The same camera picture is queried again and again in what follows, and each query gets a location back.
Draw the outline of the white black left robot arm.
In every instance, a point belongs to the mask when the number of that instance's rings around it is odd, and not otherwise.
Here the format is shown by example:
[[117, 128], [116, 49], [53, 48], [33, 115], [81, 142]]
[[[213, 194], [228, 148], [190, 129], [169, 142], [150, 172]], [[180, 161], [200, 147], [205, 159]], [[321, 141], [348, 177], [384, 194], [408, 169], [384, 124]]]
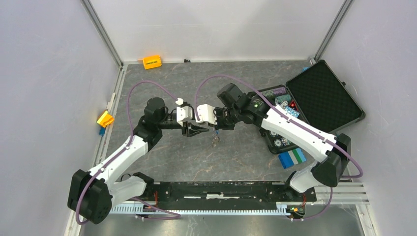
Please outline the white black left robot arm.
[[163, 129], [180, 129], [184, 136], [192, 137], [208, 131], [191, 124], [192, 120], [217, 124], [213, 106], [203, 104], [193, 109], [181, 98], [177, 99], [176, 105], [170, 114], [162, 98], [151, 98], [132, 134], [114, 153], [90, 170], [74, 173], [67, 206], [76, 213], [77, 223], [82, 225], [80, 217], [83, 217], [86, 221], [99, 224], [112, 207], [133, 197], [146, 201], [154, 196], [154, 186], [148, 183], [152, 179], [140, 174], [124, 181], [118, 178], [159, 142]]

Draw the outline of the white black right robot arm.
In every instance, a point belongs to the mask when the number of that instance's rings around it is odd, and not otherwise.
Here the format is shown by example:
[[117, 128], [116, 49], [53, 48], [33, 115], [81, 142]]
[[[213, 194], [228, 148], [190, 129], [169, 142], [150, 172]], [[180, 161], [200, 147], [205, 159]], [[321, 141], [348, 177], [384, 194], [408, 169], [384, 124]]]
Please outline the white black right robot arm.
[[287, 199], [296, 201], [306, 190], [320, 184], [336, 187], [344, 177], [351, 154], [352, 140], [348, 135], [336, 136], [314, 128], [279, 105], [274, 106], [261, 92], [247, 94], [233, 83], [223, 87], [217, 97], [224, 106], [209, 112], [217, 128], [232, 130], [239, 122], [253, 124], [286, 138], [314, 158], [313, 164], [288, 178], [284, 187]]

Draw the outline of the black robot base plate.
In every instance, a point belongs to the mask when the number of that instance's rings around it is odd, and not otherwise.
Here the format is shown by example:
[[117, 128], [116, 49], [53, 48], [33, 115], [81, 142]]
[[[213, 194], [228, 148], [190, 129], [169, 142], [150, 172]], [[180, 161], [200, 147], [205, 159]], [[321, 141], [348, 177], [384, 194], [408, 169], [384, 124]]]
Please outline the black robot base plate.
[[140, 198], [165, 210], [272, 210], [317, 199], [314, 188], [299, 193], [282, 181], [154, 182]]

